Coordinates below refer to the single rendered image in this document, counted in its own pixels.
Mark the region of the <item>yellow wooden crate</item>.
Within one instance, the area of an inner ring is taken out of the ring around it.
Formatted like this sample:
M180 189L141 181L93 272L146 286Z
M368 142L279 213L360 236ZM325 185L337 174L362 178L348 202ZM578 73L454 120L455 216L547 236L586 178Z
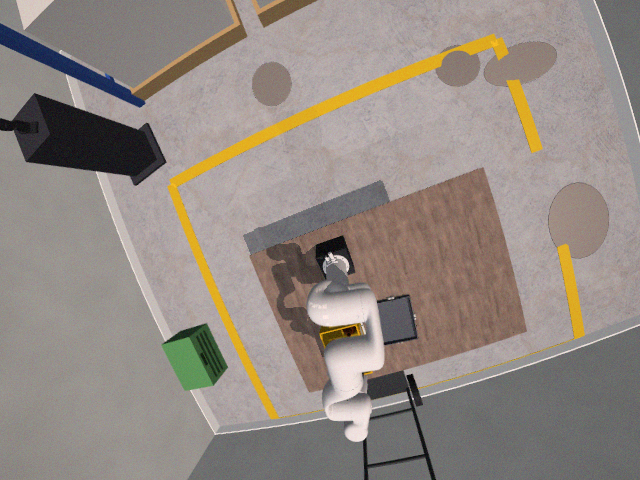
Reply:
M341 326L333 326L332 327L328 327L328 326L321 326L319 335L321 337L322 343L324 345L324 348L326 348L327 344L330 343L332 340L337 339L337 338L342 338L342 337L347 337L346 334L343 333L342 329L345 328L349 328L349 327L353 327L356 326L356 331L354 334L352 334L353 336L357 335L362 335L363 329L361 326L361 323L356 323L356 324L349 324L349 325L341 325ZM343 333L343 335L342 335Z

